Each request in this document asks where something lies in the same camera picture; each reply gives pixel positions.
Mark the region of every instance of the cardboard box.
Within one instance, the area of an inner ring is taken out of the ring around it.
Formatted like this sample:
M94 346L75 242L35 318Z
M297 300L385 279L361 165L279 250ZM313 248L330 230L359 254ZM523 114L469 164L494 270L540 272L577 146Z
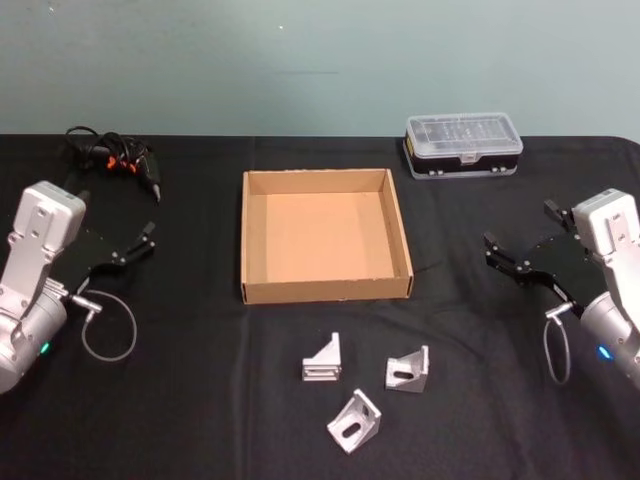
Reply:
M391 171L245 172L241 281L247 304L407 298Z

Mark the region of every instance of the power drill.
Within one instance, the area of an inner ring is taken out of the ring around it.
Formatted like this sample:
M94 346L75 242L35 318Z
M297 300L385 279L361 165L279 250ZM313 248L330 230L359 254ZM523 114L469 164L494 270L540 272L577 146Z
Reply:
M80 132L88 135L74 135ZM70 156L79 170L97 167L107 172L134 175L160 203L160 169L153 150L146 143L116 132L100 135L84 126L68 129L65 141L66 156Z

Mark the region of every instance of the aluminum bracket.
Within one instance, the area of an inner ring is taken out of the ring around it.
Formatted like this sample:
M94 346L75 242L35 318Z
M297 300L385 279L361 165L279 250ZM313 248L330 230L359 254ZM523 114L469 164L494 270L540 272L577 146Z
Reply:
M378 433L382 414L360 389L331 423L327 430L342 449L350 454Z
M331 341L312 358L302 360L302 380L305 382L335 382L342 371L340 335L331 334Z
M423 345L417 352L387 360L385 387L401 392L422 393L428 374L429 347Z

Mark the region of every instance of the wall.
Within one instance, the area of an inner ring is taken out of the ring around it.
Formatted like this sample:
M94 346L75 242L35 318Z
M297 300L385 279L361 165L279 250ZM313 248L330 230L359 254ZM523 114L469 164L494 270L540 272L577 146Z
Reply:
M418 113L640 140L640 3L2 0L1 133L399 135Z

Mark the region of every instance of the table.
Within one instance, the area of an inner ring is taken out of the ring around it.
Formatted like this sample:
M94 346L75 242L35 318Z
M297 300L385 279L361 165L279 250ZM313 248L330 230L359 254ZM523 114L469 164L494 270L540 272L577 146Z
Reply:
M524 138L513 177L420 182L392 138L148 141L161 162L160 207L130 178L78 182L92 192L85 224L115 242L149 219L158 224L154 257L102 281L136 313L138 346L128 361L101 364L82 349L81 318L72 317L0 397L0 477L637 476L640 392L597 358L576 322L572 378L555 386L541 336L543 312L558 300L487 268L481 236L490 229L525 252L559 229L543 214L547 198L571 206L606 187L640 198L638 145ZM60 145L59 136L0 136L0 232L9 232L25 186L64 181ZM244 306L242 172L357 167L393 171L415 271L411 298ZM117 349L126 330L111 327L96 342ZM301 359L332 331L341 334L342 378L301 382ZM423 343L426 391L385 391L386 359ZM326 424L357 387L382 411L382 425L349 457Z

